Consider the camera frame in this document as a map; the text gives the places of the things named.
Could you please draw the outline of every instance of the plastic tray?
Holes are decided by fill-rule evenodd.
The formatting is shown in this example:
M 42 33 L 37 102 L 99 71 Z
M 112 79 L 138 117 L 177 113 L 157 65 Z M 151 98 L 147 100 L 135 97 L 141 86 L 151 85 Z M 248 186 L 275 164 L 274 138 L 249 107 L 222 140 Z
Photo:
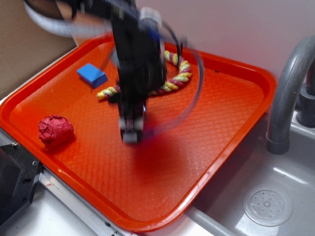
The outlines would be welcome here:
M 108 34 L 69 53 L 1 105 L 0 126 L 113 223 L 153 231 L 185 212 L 269 107 L 276 83 L 257 67 L 201 53 L 205 81 L 191 115 L 167 133 L 125 145 L 117 106 L 96 98 L 118 79 L 108 59 L 113 47 Z M 174 118 L 193 98 L 197 66 L 189 52 L 183 57 L 191 63 L 190 82 L 150 98 L 146 125 Z M 108 82 L 92 89 L 81 80 L 76 70 L 87 63 L 104 68 Z M 171 65 L 169 71 L 176 73 Z M 66 117 L 76 138 L 47 149 L 37 125 L 52 114 Z

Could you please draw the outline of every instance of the blue block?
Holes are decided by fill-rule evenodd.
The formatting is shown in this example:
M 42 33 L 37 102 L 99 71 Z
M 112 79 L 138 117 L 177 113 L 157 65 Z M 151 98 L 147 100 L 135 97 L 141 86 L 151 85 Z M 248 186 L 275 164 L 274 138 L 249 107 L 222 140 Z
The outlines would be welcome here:
M 82 80 L 87 82 L 93 88 L 96 88 L 107 81 L 105 73 L 90 63 L 78 69 L 77 73 Z

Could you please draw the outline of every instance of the sink drain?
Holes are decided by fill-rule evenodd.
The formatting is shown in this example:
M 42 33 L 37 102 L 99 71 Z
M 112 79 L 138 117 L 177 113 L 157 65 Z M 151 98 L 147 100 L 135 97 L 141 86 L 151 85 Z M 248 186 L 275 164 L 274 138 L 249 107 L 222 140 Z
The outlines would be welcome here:
M 262 226 L 283 224 L 292 214 L 292 200 L 283 190 L 267 184 L 251 188 L 243 198 L 246 215 Z

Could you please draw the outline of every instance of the rope toy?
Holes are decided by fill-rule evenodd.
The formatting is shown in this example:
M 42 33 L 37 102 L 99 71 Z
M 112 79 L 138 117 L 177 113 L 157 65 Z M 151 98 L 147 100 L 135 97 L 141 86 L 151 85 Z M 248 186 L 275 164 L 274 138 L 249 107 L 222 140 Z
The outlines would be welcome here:
M 178 65 L 178 55 L 176 53 L 170 53 L 169 51 L 165 51 L 165 59 L 169 63 L 173 65 Z M 170 79 L 165 82 L 163 86 L 161 86 L 158 90 L 149 92 L 149 95 L 159 95 L 165 94 L 167 92 L 178 90 L 179 88 L 185 86 L 185 84 L 189 81 L 191 77 L 191 69 L 190 64 L 184 58 L 180 58 L 179 60 L 179 74 L 175 76 L 173 79 Z M 119 86 L 108 87 L 107 89 L 99 92 L 97 94 L 97 98 L 99 100 L 108 99 L 114 94 L 120 93 Z

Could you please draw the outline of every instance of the gray sink basin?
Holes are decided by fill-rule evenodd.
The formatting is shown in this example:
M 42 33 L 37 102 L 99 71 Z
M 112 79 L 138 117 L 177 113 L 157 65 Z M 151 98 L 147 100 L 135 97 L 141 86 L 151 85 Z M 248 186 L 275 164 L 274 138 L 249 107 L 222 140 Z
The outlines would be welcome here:
M 315 235 L 315 132 L 291 125 L 290 150 L 266 150 L 267 117 L 254 127 L 187 215 L 216 236 Z

